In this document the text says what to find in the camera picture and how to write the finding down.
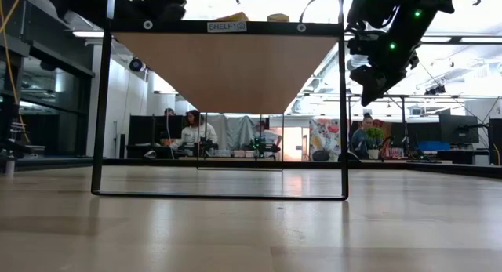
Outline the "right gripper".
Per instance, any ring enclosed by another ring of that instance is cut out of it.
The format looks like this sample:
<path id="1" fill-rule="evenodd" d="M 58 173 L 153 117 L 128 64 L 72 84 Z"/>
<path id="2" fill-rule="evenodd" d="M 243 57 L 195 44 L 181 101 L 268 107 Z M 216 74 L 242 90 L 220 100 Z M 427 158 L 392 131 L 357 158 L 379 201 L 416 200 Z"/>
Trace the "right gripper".
<path id="1" fill-rule="evenodd" d="M 350 79 L 362 85 L 361 105 L 368 106 L 406 76 L 408 66 L 418 64 L 418 42 L 409 43 L 383 31 L 355 33 L 347 42 L 352 56 L 366 56 L 367 64 L 351 70 Z"/>

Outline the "white shelf label sticker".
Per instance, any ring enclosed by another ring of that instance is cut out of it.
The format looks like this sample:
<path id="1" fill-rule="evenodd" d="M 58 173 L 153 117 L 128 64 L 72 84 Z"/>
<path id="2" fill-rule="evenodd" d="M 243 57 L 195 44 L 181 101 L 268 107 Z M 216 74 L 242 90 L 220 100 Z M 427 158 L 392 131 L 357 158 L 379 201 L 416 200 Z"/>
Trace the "white shelf label sticker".
<path id="1" fill-rule="evenodd" d="M 207 24 L 208 33 L 240 33 L 247 32 L 247 22 L 246 21 L 218 21 L 218 22 L 208 22 Z"/>

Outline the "green potted plant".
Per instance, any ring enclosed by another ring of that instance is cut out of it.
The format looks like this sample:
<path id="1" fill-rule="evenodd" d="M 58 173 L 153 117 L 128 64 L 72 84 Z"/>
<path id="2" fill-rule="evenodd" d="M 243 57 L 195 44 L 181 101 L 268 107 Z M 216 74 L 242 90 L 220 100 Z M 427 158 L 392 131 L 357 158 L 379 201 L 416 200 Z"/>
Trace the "green potted plant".
<path id="1" fill-rule="evenodd" d="M 369 159 L 377 160 L 384 143 L 384 132 L 377 127 L 366 130 L 366 148 Z"/>

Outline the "colourful fruit poster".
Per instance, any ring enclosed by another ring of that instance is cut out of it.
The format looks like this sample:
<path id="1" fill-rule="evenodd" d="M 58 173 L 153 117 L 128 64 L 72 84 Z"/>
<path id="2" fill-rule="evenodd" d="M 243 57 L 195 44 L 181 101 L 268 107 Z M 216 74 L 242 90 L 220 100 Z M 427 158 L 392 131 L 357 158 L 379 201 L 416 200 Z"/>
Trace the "colourful fruit poster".
<path id="1" fill-rule="evenodd" d="M 340 152 L 340 122 L 334 118 L 309 120 L 309 155 L 311 161 L 337 162 Z"/>

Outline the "blue bin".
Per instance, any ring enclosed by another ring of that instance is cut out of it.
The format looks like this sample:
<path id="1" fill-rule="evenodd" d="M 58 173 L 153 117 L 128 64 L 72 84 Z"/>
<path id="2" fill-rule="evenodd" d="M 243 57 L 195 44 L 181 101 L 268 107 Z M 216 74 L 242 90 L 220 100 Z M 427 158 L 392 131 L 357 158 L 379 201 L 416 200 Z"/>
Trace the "blue bin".
<path id="1" fill-rule="evenodd" d="M 439 141 L 420 141 L 418 147 L 421 151 L 449 151 L 451 146 L 450 143 L 439 142 Z"/>

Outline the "black computer monitor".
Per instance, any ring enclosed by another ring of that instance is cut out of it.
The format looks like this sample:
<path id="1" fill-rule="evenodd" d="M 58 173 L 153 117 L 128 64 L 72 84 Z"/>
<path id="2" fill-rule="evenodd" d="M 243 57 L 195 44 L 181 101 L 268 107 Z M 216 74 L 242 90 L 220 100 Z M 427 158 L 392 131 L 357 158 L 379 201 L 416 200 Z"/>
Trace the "black computer monitor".
<path id="1" fill-rule="evenodd" d="M 490 163 L 502 166 L 502 118 L 489 120 L 489 152 Z"/>
<path id="2" fill-rule="evenodd" d="M 180 139 L 185 126 L 181 115 L 130 115 L 128 145 L 161 143 L 164 139 Z"/>
<path id="3" fill-rule="evenodd" d="M 478 143 L 478 120 L 474 116 L 439 115 L 441 139 L 447 143 Z"/>

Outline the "background robot with green lights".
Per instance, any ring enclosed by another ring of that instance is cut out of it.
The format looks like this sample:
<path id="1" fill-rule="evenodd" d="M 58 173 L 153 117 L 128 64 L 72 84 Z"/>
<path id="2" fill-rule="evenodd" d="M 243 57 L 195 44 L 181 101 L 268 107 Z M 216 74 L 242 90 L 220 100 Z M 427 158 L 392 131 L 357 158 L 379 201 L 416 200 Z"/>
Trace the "background robot with green lights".
<path id="1" fill-rule="evenodd" d="M 252 151 L 255 158 L 273 158 L 281 148 L 276 143 L 266 143 L 265 138 L 255 137 L 242 147 L 245 151 Z"/>

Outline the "grey hanging cloth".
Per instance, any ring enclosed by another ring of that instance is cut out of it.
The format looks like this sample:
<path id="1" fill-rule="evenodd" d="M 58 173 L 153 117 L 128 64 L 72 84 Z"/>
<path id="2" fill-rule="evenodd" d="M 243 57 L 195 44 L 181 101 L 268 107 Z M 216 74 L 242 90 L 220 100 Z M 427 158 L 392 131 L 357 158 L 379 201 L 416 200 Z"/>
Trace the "grey hanging cloth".
<path id="1" fill-rule="evenodd" d="M 209 114 L 208 123 L 215 129 L 220 150 L 240 150 L 255 138 L 259 118 L 247 114 Z"/>

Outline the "white bottle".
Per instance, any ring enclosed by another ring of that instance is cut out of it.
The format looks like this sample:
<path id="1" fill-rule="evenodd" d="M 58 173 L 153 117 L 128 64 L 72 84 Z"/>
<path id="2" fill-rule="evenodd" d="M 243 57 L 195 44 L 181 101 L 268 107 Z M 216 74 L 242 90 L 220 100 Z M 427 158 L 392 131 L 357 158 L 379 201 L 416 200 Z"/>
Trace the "white bottle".
<path id="1" fill-rule="evenodd" d="M 5 176 L 13 176 L 15 172 L 15 164 L 16 164 L 15 156 L 12 153 L 7 154 L 4 167 Z"/>

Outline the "black metal frame stand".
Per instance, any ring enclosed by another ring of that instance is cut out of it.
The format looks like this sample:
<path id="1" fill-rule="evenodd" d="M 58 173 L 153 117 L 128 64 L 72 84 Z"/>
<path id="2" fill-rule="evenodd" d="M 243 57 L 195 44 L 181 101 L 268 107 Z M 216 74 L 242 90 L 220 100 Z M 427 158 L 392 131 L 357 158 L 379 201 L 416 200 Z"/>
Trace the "black metal frame stand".
<path id="1" fill-rule="evenodd" d="M 401 122 L 398 123 L 390 123 L 389 126 L 386 126 L 383 122 L 380 125 L 380 120 L 377 121 L 377 124 L 373 124 L 373 127 L 381 128 L 384 131 L 384 140 L 380 148 L 380 156 L 379 159 L 384 161 L 385 159 L 398 159 L 398 157 L 390 157 L 386 154 L 386 151 L 390 151 L 392 148 L 396 148 L 398 143 L 401 144 L 402 156 L 401 159 L 405 159 L 409 157 L 409 130 L 406 120 L 406 111 L 405 111 L 405 103 L 406 103 L 406 95 L 389 95 L 385 93 L 380 98 L 374 101 L 374 103 L 381 102 L 383 100 L 387 100 L 388 102 L 392 102 L 396 107 L 401 110 Z"/>

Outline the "black frame wooden shelf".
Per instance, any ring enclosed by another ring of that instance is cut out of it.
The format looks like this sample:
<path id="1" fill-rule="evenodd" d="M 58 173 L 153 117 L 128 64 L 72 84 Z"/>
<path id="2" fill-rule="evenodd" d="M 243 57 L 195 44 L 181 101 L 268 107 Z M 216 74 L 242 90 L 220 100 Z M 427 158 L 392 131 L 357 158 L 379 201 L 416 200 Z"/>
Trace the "black frame wooden shelf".
<path id="1" fill-rule="evenodd" d="M 101 189 L 111 43 L 117 39 L 201 111 L 278 114 L 294 80 L 344 44 L 343 23 L 246 21 L 247 32 L 208 33 L 215 20 L 106 19 L 91 192 Z"/>

